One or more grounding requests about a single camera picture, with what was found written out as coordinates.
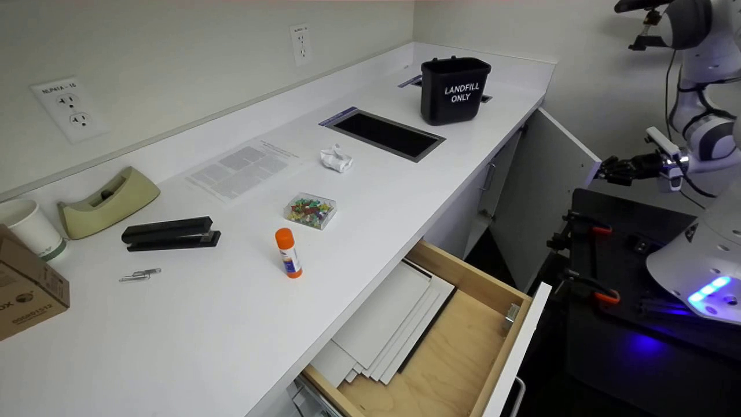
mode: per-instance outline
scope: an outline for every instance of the white cup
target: white cup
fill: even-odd
[[[0,203],[0,224],[20,239],[42,259],[53,259],[65,251],[65,237],[49,223],[31,200],[9,200]]]

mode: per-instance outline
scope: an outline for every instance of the cardboard box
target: cardboard box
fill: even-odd
[[[0,340],[68,308],[68,282],[0,224]]]

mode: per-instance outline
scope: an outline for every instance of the black container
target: black container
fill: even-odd
[[[477,59],[420,66],[420,118],[430,126],[469,120],[479,113],[491,66]]]

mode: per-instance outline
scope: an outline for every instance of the open drawer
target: open drawer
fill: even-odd
[[[427,244],[407,259],[456,292],[392,385],[356,377],[332,387],[312,367],[304,376],[351,417],[499,414],[551,288],[530,300]]]

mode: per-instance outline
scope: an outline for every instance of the wall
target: wall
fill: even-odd
[[[411,0],[0,0],[0,200],[404,45],[411,17]],[[31,92],[63,77],[110,132],[63,136]]]
[[[544,110],[599,157],[637,156],[647,126],[665,122],[668,52],[628,52],[644,15],[613,15],[615,0],[416,0],[419,41],[556,59]],[[739,89],[713,90],[730,111],[741,111]],[[647,181],[605,188],[657,207],[697,212]]]

